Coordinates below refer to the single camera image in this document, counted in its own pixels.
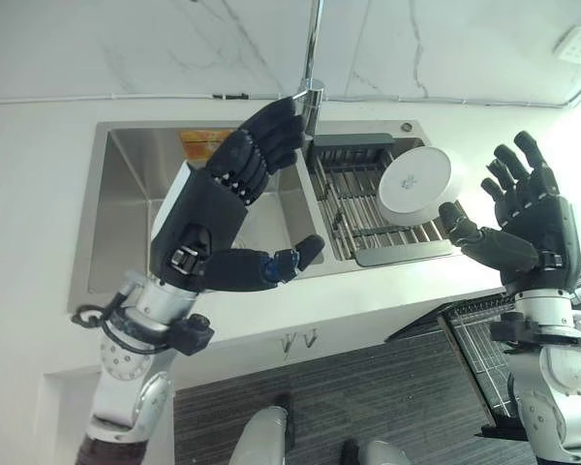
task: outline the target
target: white marble backsplash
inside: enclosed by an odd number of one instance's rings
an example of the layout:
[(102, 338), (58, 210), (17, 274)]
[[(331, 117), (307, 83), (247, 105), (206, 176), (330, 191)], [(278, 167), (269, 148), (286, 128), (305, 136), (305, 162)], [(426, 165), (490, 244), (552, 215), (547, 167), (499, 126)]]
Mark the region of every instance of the white marble backsplash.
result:
[[(312, 0), (0, 0), (0, 98), (290, 94)], [(324, 0), (329, 96), (560, 103), (581, 66), (552, 50), (581, 0)]]

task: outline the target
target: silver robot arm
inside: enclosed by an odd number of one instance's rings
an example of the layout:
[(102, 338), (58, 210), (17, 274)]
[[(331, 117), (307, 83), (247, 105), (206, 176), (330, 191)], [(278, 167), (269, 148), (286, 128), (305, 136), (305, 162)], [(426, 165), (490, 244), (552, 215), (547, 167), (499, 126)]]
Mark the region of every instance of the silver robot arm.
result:
[(507, 360), (518, 415), (538, 463), (581, 463), (580, 315), (572, 311), (569, 296), (558, 290), (519, 293), (515, 311), (507, 318), (537, 325), (530, 338), (538, 342), (512, 349)]
[(514, 139), (532, 172), (505, 145), (482, 181), (495, 202), (500, 231), (478, 228), (457, 205), (440, 208), (450, 241), (501, 273), (515, 310), (491, 324), (491, 338), (509, 346), (519, 418), (539, 464), (581, 463), (581, 312), (569, 294), (581, 271), (569, 203), (535, 140)]
[(184, 163), (153, 224), (150, 274), (128, 272), (107, 307), (82, 305), (72, 316), (104, 332), (101, 379), (77, 464), (141, 463), (170, 393), (173, 359), (201, 351), (213, 336), (206, 318), (190, 315), (199, 293), (272, 289), (319, 254), (316, 235), (273, 257), (231, 248), (246, 206), (271, 174), (295, 163), (302, 133), (293, 100), (283, 99), (241, 125), (203, 169)]

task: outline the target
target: cabinet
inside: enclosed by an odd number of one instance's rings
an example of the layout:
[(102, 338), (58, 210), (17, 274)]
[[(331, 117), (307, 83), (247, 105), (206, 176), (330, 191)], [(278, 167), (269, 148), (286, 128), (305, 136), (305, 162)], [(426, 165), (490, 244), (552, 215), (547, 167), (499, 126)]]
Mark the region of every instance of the cabinet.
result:
[(289, 327), (274, 333), (212, 344), (173, 365), (175, 388), (189, 388), (300, 361), (381, 344), (391, 333), (440, 303), (422, 302)]

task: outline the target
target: bowl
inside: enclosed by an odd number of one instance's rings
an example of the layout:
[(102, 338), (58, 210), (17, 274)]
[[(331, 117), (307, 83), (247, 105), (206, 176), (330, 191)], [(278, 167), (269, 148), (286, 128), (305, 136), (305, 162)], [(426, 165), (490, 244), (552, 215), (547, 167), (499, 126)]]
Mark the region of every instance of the bowl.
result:
[(461, 191), (460, 165), (437, 147), (413, 148), (385, 170), (377, 196), (382, 217), (397, 226), (417, 226), (439, 216), (439, 205)]

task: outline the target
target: faucet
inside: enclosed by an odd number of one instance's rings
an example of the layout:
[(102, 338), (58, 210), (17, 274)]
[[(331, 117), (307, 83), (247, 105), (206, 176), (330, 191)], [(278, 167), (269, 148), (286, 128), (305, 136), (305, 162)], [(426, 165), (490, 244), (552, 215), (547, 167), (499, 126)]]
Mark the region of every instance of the faucet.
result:
[(298, 93), (293, 97), (295, 100), (302, 99), (301, 115), (306, 125), (305, 134), (310, 138), (313, 138), (317, 131), (322, 93), (325, 89), (325, 85), (321, 81), (312, 78), (314, 52), (317, 48), (319, 31), (321, 29), (322, 3), (323, 0), (313, 0), (312, 2), (305, 68), (303, 70), (303, 77), (299, 83)]

